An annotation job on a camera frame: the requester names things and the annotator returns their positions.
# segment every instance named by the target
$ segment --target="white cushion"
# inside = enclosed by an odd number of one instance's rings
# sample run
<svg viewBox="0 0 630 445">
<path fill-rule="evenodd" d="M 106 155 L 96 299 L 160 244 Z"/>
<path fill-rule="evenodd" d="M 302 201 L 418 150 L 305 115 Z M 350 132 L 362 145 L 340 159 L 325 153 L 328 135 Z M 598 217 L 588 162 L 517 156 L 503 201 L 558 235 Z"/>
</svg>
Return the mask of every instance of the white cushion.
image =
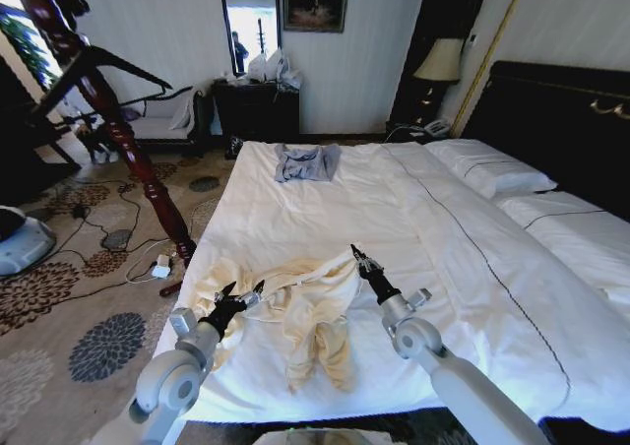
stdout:
<svg viewBox="0 0 630 445">
<path fill-rule="evenodd" d="M 566 192 L 497 206 L 630 318 L 630 223 Z"/>
<path fill-rule="evenodd" d="M 425 147 L 488 199 L 501 193 L 533 193 L 556 187 L 546 174 L 478 140 L 446 140 Z"/>
<path fill-rule="evenodd" d="M 190 99 L 192 90 L 186 91 L 177 95 L 174 98 L 167 98 L 165 100 L 147 100 L 147 109 L 145 111 L 145 117 L 149 118 L 172 118 L 177 110 L 182 106 L 183 102 Z"/>
<path fill-rule="evenodd" d="M 190 99 L 182 100 L 168 124 L 169 130 L 186 128 L 190 122 Z"/>
<path fill-rule="evenodd" d="M 129 122 L 134 135 L 138 140 L 186 140 L 190 129 L 177 128 L 170 130 L 168 128 L 170 121 L 167 118 L 139 118 L 133 122 Z"/>
</svg>

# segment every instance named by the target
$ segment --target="white wall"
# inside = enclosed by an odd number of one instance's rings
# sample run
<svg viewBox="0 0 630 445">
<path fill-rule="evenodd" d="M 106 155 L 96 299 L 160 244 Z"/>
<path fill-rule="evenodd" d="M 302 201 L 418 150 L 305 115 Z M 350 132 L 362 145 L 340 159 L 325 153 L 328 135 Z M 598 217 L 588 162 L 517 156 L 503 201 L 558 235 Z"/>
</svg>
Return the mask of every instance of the white wall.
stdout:
<svg viewBox="0 0 630 445">
<path fill-rule="evenodd" d="M 87 1 L 79 32 L 175 89 L 231 72 L 221 0 Z M 118 71 L 107 77 L 121 99 L 158 89 Z"/>
<path fill-rule="evenodd" d="M 175 88 L 231 72 L 221 0 L 88 0 L 79 31 Z M 283 32 L 304 75 L 302 132 L 382 132 L 421 0 L 348 0 L 344 33 Z M 119 97 L 152 89 L 108 75 Z"/>
<path fill-rule="evenodd" d="M 442 107 L 454 118 L 509 0 L 484 0 L 472 33 L 477 46 L 464 56 L 463 77 Z M 527 61 L 630 70 L 630 0 L 519 0 L 496 47 L 496 60 Z M 480 94 L 487 71 L 467 107 L 463 128 Z"/>
<path fill-rule="evenodd" d="M 347 0 L 343 33 L 283 32 L 303 133 L 383 132 L 421 0 Z"/>
</svg>

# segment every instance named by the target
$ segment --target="carpet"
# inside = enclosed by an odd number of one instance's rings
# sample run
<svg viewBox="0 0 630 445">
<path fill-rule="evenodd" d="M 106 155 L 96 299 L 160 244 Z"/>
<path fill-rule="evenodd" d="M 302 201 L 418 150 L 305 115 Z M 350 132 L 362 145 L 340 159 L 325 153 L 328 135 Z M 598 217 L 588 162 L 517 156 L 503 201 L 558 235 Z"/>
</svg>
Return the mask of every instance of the carpet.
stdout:
<svg viewBox="0 0 630 445">
<path fill-rule="evenodd" d="M 197 240 L 233 161 L 221 151 L 152 160 Z M 84 219 L 74 217 L 77 205 Z M 161 241 L 142 185 L 120 161 L 88 164 L 21 209 L 46 222 L 57 245 L 34 269 L 0 281 L 0 443 L 80 444 L 131 398 L 175 302 L 158 291 L 182 279 L 183 265 L 173 257 L 167 280 L 146 281 L 158 254 L 174 247 Z M 303 425 L 383 430 L 410 444 L 473 443 L 446 410 Z M 295 426 L 191 422 L 178 443 L 250 444 Z"/>
</svg>

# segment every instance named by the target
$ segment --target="folded gray cloth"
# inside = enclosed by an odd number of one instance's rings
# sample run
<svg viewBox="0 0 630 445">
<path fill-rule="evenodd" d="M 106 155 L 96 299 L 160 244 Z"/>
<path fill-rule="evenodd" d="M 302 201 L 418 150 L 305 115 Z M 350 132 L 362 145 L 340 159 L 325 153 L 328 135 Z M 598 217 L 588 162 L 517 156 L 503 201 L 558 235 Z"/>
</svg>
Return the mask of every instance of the folded gray cloth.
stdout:
<svg viewBox="0 0 630 445">
<path fill-rule="evenodd" d="M 287 182 L 290 179 L 330 181 L 342 153 L 339 145 L 317 147 L 313 150 L 289 150 L 280 144 L 276 146 L 275 151 L 280 160 L 276 167 L 278 182 Z"/>
</svg>

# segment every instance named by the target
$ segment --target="painting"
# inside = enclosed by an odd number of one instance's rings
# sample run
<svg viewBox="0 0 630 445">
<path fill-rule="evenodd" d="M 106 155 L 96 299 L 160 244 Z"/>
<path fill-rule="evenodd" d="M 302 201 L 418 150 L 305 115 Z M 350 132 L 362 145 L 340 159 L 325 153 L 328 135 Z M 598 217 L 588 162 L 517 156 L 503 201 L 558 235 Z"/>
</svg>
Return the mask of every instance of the painting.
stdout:
<svg viewBox="0 0 630 445">
<path fill-rule="evenodd" d="M 291 32 L 344 31 L 347 0 L 284 0 L 284 29 Z"/>
</svg>

